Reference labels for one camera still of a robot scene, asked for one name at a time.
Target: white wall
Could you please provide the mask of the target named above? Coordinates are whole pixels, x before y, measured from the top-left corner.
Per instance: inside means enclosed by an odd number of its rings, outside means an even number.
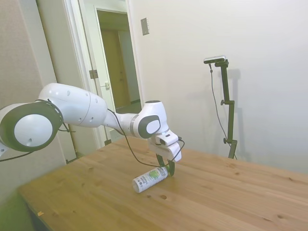
[[[0,108],[12,103],[33,102],[52,79],[51,63],[35,0],[0,0]],[[9,150],[1,156],[20,155]],[[65,165],[58,136],[45,149],[0,163],[0,229],[32,231],[33,227],[16,188]]]
[[[119,31],[118,33],[121,43],[126,77],[128,81],[128,91],[129,91],[130,101],[139,100],[140,95],[138,90],[137,74],[136,74],[133,48],[131,45],[130,33],[129,31]]]
[[[144,100],[161,100],[188,148],[228,156],[209,67],[226,55],[239,159],[308,173],[305,0],[129,0]],[[150,34],[140,20],[148,17]],[[214,69],[217,100],[223,97]],[[227,129],[227,107],[219,105]]]

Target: door frame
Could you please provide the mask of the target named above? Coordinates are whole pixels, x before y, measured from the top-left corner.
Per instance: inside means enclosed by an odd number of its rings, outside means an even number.
[[[93,93],[96,92],[99,96],[102,96],[101,91],[96,87],[99,85],[99,80],[91,79],[88,71],[89,69],[92,70],[89,54],[90,51],[88,49],[86,32],[83,26],[78,0],[64,0],[64,9],[67,15],[70,34],[74,45],[73,48],[76,53],[76,59],[81,73],[83,88]],[[105,141],[108,140],[105,128],[99,126],[98,128],[93,128],[93,131],[96,149],[104,147]]]
[[[126,0],[126,11],[118,11],[116,9],[112,9],[112,7],[100,7],[98,5],[94,4],[95,8],[95,16],[98,24],[98,29],[100,31],[99,27],[99,19],[97,15],[97,11],[107,11],[107,12],[115,12],[115,13],[124,13],[128,15],[128,25],[130,30],[130,37],[131,37],[131,43],[133,48],[133,55],[134,55],[134,62],[135,62],[135,68],[136,68],[136,74],[137,74],[137,83],[138,83],[138,89],[139,89],[139,95],[140,95],[140,102],[141,106],[144,105],[144,94],[142,91],[142,81],[141,81],[141,75],[140,75],[140,68],[139,68],[139,62],[137,58],[137,51],[136,51],[136,42],[135,42],[135,35],[134,35],[134,27],[132,24],[131,19],[131,10],[130,10],[130,0]],[[84,0],[64,0],[64,9],[67,14],[67,19],[69,23],[70,33],[72,36],[72,42],[74,45],[74,49],[76,52],[76,58],[79,65],[79,69],[81,72],[81,78],[83,82],[83,86],[86,90],[89,90],[91,92],[97,92],[99,96],[102,97],[102,91],[99,79],[91,79],[90,74],[88,70],[94,70],[96,69],[95,61],[91,60],[91,56],[94,57],[93,54],[90,55],[90,52],[93,52],[91,41],[87,41],[86,35],[90,35],[89,28],[87,27],[87,22],[84,22],[82,19],[81,12],[85,12],[85,5]],[[102,43],[103,48],[103,39],[102,34],[100,34],[100,40]],[[113,94],[112,95],[112,103],[113,103],[113,109],[115,111],[115,103]],[[111,139],[111,135],[109,131],[106,131],[106,128],[103,126],[100,126],[98,128],[94,128],[94,137],[96,141],[97,149],[105,146],[105,141],[108,139]]]
[[[77,60],[78,60],[78,64],[79,64],[79,68],[81,70],[82,73],[82,81],[84,83],[85,88],[89,88],[89,90],[97,90],[98,91],[98,95],[101,96],[101,90],[98,89],[94,83],[90,82],[90,75],[87,71],[86,68],[86,62],[90,62],[90,55],[89,53],[86,54],[86,52],[84,51],[84,48],[87,47],[88,45],[91,47],[90,42],[87,42],[85,39],[85,33],[87,30],[87,26],[86,26],[86,22],[82,21],[82,16],[81,16],[81,12],[79,9],[84,9],[84,5],[83,5],[83,1],[84,0],[64,0],[64,4],[65,4],[65,9],[66,9],[66,14],[67,14],[67,18],[70,24],[70,29],[71,29],[71,34],[72,34],[72,39],[73,39],[73,44],[74,44],[74,49],[76,51],[77,54]],[[100,27],[99,27],[99,19],[98,19],[98,15],[97,15],[97,11],[106,11],[106,12],[114,12],[114,13],[123,13],[123,14],[127,14],[128,15],[128,24],[129,24],[129,30],[130,30],[130,37],[131,37],[131,43],[132,43],[132,48],[133,48],[133,55],[134,55],[134,61],[135,61],[135,68],[136,68],[136,74],[137,74],[137,83],[138,83],[138,88],[139,88],[139,95],[140,95],[140,102],[141,105],[143,106],[144,104],[144,95],[143,95],[143,91],[142,91],[142,81],[141,81],[141,76],[140,76],[140,68],[139,68],[139,62],[138,62],[138,58],[137,58],[137,51],[136,51],[136,43],[135,43],[135,39],[134,39],[134,29],[133,29],[133,25],[132,25],[132,19],[131,19],[131,13],[130,13],[130,0],[126,0],[126,6],[127,6],[127,11],[118,11],[115,9],[111,9],[111,8],[106,8],[106,7],[100,7],[98,5],[94,5],[95,8],[95,16],[96,16],[96,20],[97,20],[97,24],[98,24],[98,29],[100,31]],[[100,40],[101,40],[101,45],[103,48],[103,39],[102,39],[102,34],[101,32],[100,34]],[[105,56],[105,51],[104,49],[102,49],[103,55],[104,55],[104,61],[105,61],[105,67],[108,70],[107,67],[107,62],[106,62],[106,56]],[[103,87],[104,85],[100,85],[99,84],[99,80],[96,79],[96,85]],[[114,103],[114,97],[113,94],[111,92],[112,95],[112,102],[113,102],[113,109],[115,110],[115,103]]]

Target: door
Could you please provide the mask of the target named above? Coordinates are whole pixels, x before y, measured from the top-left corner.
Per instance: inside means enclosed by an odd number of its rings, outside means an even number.
[[[118,32],[102,30],[102,38],[115,107],[127,106],[130,98]]]
[[[122,0],[78,0],[78,2],[89,48],[91,66],[93,70],[97,70],[98,74],[98,81],[96,81],[97,88],[99,88],[98,92],[106,101],[108,108],[116,111],[97,11],[126,13],[126,3]],[[110,131],[114,129],[104,127],[104,130],[107,139],[110,140]]]

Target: door hinge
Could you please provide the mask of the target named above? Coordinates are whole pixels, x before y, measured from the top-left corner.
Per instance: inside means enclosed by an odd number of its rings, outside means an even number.
[[[90,79],[98,78],[97,70],[90,70],[89,73],[90,73]]]
[[[105,146],[106,146],[106,145],[109,145],[110,143],[112,143],[112,142],[111,142],[111,139],[110,139],[110,140],[106,140],[106,141],[105,141]]]

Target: black cable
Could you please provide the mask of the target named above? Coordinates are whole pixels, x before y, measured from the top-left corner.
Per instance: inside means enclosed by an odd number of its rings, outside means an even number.
[[[140,164],[147,165],[147,166],[152,166],[152,167],[166,167],[166,166],[169,165],[169,163],[168,163],[168,164],[163,165],[163,166],[158,166],[158,165],[147,164],[147,163],[144,163],[144,162],[140,161],[140,160],[136,157],[136,155],[134,154],[134,152],[133,152],[133,150],[132,150],[132,148],[131,148],[131,146],[130,146],[130,144],[129,144],[129,141],[128,141],[128,139],[127,139],[127,136],[126,136],[124,130],[122,129],[122,127],[121,127],[121,125],[120,125],[120,121],[119,121],[119,119],[117,118],[116,114],[115,114],[113,111],[111,111],[110,109],[108,109],[108,111],[110,111],[112,114],[114,114],[114,116],[115,116],[115,118],[116,118],[116,120],[117,120],[117,123],[118,123],[118,125],[119,125],[119,127],[120,127],[120,129],[121,129],[121,131],[122,131],[122,133],[123,133],[123,135],[124,135],[124,137],[125,137],[125,139],[126,139],[127,145],[128,145],[128,147],[129,147],[131,153],[133,154],[133,156],[135,157],[135,159],[136,159]],[[173,160],[178,156],[178,154],[181,152],[181,150],[183,149],[183,147],[184,147],[184,145],[185,145],[185,142],[184,142],[182,139],[180,139],[179,141],[183,142],[183,145],[182,145],[182,147],[180,148],[180,150],[178,151],[178,153],[175,155],[175,157],[174,157],[171,161],[173,161]]]
[[[222,131],[223,131],[223,134],[225,135],[225,138],[226,138],[226,140],[227,140],[228,138],[227,138],[225,129],[223,129],[223,126],[222,126],[222,124],[221,124],[221,121],[220,121],[220,118],[219,118],[219,115],[218,115],[217,103],[216,103],[216,98],[215,98],[214,88],[213,88],[213,70],[212,70],[211,64],[209,64],[209,66],[210,66],[210,72],[211,72],[212,93],[213,93],[213,98],[214,98],[214,102],[215,102],[216,115],[217,115],[217,119],[218,119],[218,122],[219,122],[219,124],[220,124],[220,127],[221,127],[221,129],[222,129]]]
[[[68,129],[67,126],[65,125],[65,123],[63,123],[63,125],[64,125],[66,130],[58,129],[58,131],[75,132],[75,131],[71,131],[70,129]]]
[[[7,160],[14,160],[14,159],[17,159],[17,158],[29,155],[31,153],[33,153],[33,152],[29,152],[29,153],[26,153],[26,154],[23,154],[23,155],[19,155],[19,156],[15,156],[15,157],[12,157],[12,158],[3,159],[3,160],[0,160],[0,162],[7,161]]]

